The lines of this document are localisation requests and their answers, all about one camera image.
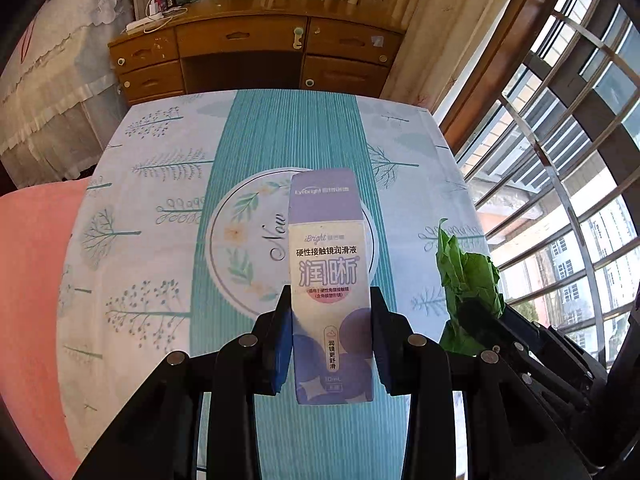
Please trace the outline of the tree patterned bedsheet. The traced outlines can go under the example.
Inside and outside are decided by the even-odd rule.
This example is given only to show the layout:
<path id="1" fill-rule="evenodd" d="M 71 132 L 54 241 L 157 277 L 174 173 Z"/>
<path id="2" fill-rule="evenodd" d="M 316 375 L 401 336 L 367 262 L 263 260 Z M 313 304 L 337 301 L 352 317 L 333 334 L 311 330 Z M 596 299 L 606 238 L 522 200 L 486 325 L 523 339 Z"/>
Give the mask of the tree patterned bedsheet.
<path id="1" fill-rule="evenodd" d="M 309 90 L 138 104 L 96 166 L 58 296 L 58 383 L 79 457 L 168 352 L 248 332 L 288 282 L 288 187 L 348 168 L 368 222 L 370 279 L 414 330 L 448 318 L 437 235 L 487 252 L 469 189 L 427 110 Z"/>

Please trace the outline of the pink blanket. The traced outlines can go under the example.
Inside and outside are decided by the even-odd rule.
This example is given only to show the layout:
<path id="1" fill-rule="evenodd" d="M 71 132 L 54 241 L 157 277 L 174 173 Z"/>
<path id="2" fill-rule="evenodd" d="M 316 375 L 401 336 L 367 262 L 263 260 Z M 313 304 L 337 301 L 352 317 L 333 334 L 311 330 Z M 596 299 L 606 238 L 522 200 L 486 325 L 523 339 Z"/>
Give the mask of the pink blanket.
<path id="1" fill-rule="evenodd" d="M 88 179 L 1 197 L 1 399 L 43 471 L 79 465 L 62 410 L 56 365 L 58 288 Z"/>

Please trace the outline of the metal window grille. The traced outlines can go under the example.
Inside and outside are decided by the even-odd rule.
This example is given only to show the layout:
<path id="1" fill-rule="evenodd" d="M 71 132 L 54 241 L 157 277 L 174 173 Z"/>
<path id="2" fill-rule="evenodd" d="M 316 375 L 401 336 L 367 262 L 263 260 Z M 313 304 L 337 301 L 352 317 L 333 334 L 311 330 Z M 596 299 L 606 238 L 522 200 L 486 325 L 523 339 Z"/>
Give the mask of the metal window grille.
<path id="1" fill-rule="evenodd" d="M 639 281 L 639 29 L 510 0 L 442 130 L 508 303 L 611 365 Z"/>

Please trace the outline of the white eye drop box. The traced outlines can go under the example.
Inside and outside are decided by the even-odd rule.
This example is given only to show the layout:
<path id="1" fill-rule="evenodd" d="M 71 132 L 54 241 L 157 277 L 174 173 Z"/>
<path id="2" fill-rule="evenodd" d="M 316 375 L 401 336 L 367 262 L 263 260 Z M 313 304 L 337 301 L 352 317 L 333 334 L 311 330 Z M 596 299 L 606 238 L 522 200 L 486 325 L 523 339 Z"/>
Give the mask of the white eye drop box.
<path id="1" fill-rule="evenodd" d="M 297 402 L 372 401 L 367 232 L 352 170 L 292 177 L 288 247 Z"/>

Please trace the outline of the wooden dresser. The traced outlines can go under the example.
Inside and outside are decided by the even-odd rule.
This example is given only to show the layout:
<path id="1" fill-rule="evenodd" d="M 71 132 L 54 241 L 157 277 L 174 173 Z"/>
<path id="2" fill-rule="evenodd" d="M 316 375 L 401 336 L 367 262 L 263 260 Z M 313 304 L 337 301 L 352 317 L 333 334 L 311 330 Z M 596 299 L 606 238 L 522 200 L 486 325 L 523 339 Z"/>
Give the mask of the wooden dresser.
<path id="1" fill-rule="evenodd" d="M 108 45 L 128 104 L 207 91 L 381 95 L 404 39 L 382 4 L 203 0 Z"/>

